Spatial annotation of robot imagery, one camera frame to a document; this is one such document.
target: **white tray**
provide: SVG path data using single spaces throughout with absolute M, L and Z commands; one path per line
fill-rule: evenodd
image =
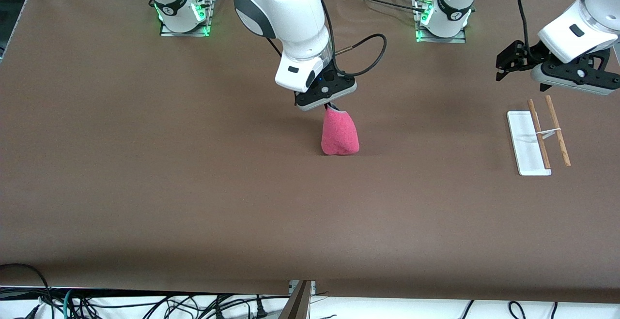
M 516 166 L 523 176 L 549 176 L 551 169 L 545 169 L 536 131 L 529 111 L 508 111 L 508 125 L 516 157 Z

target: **green led light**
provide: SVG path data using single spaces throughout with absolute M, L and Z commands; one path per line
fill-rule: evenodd
M 427 10 L 425 10 L 424 13 L 422 13 L 421 23 L 423 25 L 427 25 L 428 22 L 430 21 L 430 17 L 432 14 L 433 14 L 433 6 L 431 4 L 428 4 Z
M 209 26 L 204 26 L 204 28 L 202 28 L 202 34 L 205 37 L 209 37 L 209 35 L 211 34 L 211 25 Z
M 193 3 L 192 3 L 192 11 L 194 12 L 194 15 L 196 16 L 196 20 L 201 21 L 204 18 L 204 12 Z
M 164 19 L 162 19 L 161 13 L 159 12 L 159 8 L 157 8 L 157 6 L 155 6 L 155 11 L 157 12 L 157 17 L 159 18 L 159 21 L 163 23 Z

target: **table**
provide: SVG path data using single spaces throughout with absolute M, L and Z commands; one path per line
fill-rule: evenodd
M 279 58 L 232 0 L 202 39 L 159 37 L 147 1 L 28 0 L 0 65 L 0 262 L 54 286 L 620 301 L 620 93 L 552 88 L 573 167 L 549 145 L 552 176 L 519 176 L 505 115 L 544 94 L 528 73 L 494 81 L 523 37 L 516 0 L 476 0 L 460 45 L 326 0 L 337 48 L 389 40 L 337 102 L 348 157 L 322 155 L 323 113 L 275 85 Z M 573 0 L 523 1 L 534 37 Z

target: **pink cloth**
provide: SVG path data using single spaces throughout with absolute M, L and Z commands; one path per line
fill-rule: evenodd
M 335 106 L 325 107 L 321 149 L 326 155 L 352 155 L 359 151 L 357 129 L 353 119 Z

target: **wooden chopstick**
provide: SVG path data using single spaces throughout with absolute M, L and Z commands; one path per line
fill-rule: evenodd
M 547 148 L 544 145 L 543 135 L 541 132 L 541 125 L 538 121 L 538 115 L 536 114 L 536 109 L 534 108 L 534 101 L 529 99 L 527 101 L 527 107 L 529 107 L 529 115 L 532 116 L 532 122 L 534 122 L 534 130 L 536 130 L 536 139 L 538 140 L 538 147 L 540 148 L 542 155 L 542 162 L 544 163 L 545 169 L 551 169 L 551 163 L 549 163 L 549 156 L 547 155 Z
M 553 122 L 553 127 L 557 129 L 556 135 L 558 136 L 558 143 L 560 144 L 560 152 L 562 152 L 562 159 L 564 160 L 564 165 L 566 165 L 567 167 L 570 167 L 571 159 L 569 158 L 569 152 L 566 150 L 566 143 L 564 143 L 564 136 L 562 135 L 562 130 L 560 129 L 560 122 L 558 122 L 558 116 L 556 115 L 556 109 L 553 107 L 551 96 L 546 95 L 544 98 L 547 101 L 547 107 L 549 108 L 549 113 L 551 113 L 551 121 Z

